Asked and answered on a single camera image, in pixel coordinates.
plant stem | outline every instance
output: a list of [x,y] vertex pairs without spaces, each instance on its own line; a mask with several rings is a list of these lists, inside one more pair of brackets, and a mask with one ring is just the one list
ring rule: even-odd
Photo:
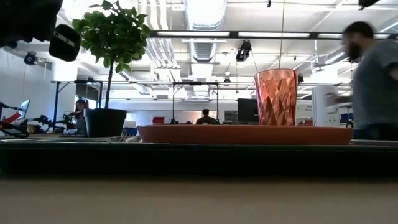
[[108,76],[108,87],[106,89],[106,97],[105,97],[105,109],[109,108],[109,94],[111,93],[111,82],[112,82],[112,74],[113,74],[113,64],[114,64],[114,57],[111,58],[111,68],[109,69],[109,76]]

gray t-shirt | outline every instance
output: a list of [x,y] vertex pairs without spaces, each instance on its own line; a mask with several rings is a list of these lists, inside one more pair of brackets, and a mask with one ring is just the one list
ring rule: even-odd
[[353,107],[356,127],[390,124],[398,127],[398,81],[390,76],[398,63],[398,44],[393,40],[377,41],[354,73]]

orange tray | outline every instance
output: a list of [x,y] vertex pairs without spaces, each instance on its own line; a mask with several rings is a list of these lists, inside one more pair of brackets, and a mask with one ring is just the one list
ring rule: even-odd
[[145,143],[170,144],[301,144],[344,145],[351,128],[260,125],[152,125],[139,126]]

black tray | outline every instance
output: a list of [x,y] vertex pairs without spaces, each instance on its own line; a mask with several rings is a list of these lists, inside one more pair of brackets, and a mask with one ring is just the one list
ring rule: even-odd
[[35,174],[398,176],[398,146],[0,142],[0,169]]

computer monitor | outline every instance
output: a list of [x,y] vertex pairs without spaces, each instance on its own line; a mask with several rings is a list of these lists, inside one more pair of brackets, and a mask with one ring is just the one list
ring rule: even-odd
[[240,123],[259,122],[256,99],[238,99],[238,121]]
[[26,101],[24,101],[22,104],[21,104],[21,106],[19,107],[20,109],[22,109],[22,110],[19,110],[18,111],[18,113],[21,115],[18,119],[25,119],[25,117],[26,117],[26,112],[27,112],[27,109],[28,109],[28,107],[29,107],[29,103],[30,103],[30,100],[26,100]]

